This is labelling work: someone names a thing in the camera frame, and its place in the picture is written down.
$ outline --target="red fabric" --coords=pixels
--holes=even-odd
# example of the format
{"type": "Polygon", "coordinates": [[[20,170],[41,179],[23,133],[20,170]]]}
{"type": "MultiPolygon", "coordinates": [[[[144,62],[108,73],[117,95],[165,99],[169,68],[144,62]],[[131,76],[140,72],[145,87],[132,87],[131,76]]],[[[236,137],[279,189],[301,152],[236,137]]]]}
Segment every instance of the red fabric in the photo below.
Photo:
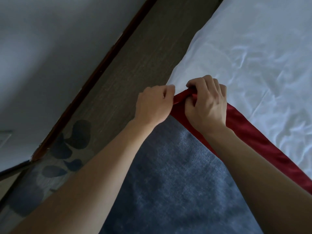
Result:
{"type": "MultiPolygon", "coordinates": [[[[177,119],[189,132],[191,132],[202,144],[215,155],[205,138],[195,130],[184,113],[185,99],[192,95],[197,99],[196,88],[189,88],[174,96],[174,106],[170,115],[177,119]]],[[[299,186],[312,194],[311,179],[295,165],[282,151],[272,144],[257,128],[255,128],[235,107],[228,104],[226,125],[247,145],[279,169],[282,173],[296,182],[299,186]]]]}

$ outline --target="white bed sheet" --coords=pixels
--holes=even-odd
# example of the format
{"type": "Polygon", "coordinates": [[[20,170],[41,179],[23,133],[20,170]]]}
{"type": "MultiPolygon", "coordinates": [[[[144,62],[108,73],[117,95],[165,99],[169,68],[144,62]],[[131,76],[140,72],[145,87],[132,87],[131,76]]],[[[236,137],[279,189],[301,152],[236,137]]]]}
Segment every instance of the white bed sheet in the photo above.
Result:
{"type": "Polygon", "coordinates": [[[210,74],[228,102],[312,178],[312,0],[224,0],[167,84],[210,74]]]}

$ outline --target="hand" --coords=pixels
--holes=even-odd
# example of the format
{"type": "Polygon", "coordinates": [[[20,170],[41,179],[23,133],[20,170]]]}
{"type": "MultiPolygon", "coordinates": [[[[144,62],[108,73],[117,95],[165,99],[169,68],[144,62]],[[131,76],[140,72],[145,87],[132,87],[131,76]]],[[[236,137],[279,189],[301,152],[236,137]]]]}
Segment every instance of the hand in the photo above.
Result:
{"type": "Polygon", "coordinates": [[[192,97],[185,101],[185,115],[191,125],[202,135],[216,132],[225,127],[227,115],[227,87],[220,85],[211,75],[191,79],[186,86],[195,86],[197,102],[192,97]]]}
{"type": "Polygon", "coordinates": [[[174,101],[174,85],[147,87],[138,95],[135,120],[154,128],[170,114],[174,101]]]}

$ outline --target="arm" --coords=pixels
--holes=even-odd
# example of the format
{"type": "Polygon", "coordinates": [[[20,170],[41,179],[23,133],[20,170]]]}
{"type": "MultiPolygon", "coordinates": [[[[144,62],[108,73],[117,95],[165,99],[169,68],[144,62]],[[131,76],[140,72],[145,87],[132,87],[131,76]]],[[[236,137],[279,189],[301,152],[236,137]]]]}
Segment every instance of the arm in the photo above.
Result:
{"type": "Polygon", "coordinates": [[[173,96],[171,85],[148,87],[140,93],[135,118],[12,233],[98,234],[135,154],[168,117],[173,96]]]}
{"type": "Polygon", "coordinates": [[[224,162],[265,233],[311,233],[312,196],[225,126],[226,87],[207,75],[190,80],[197,102],[185,114],[224,162]]]}

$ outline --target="forearm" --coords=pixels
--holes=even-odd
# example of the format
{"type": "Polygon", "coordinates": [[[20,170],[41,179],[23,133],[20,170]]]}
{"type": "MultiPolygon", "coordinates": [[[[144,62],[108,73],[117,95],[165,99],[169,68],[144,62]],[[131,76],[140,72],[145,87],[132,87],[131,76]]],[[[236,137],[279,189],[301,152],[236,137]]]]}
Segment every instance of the forearm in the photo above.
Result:
{"type": "Polygon", "coordinates": [[[151,131],[129,122],[13,233],[99,233],[135,154],[151,131]]]}
{"type": "Polygon", "coordinates": [[[263,231],[309,233],[312,197],[230,129],[206,134],[224,162],[263,231]]]}

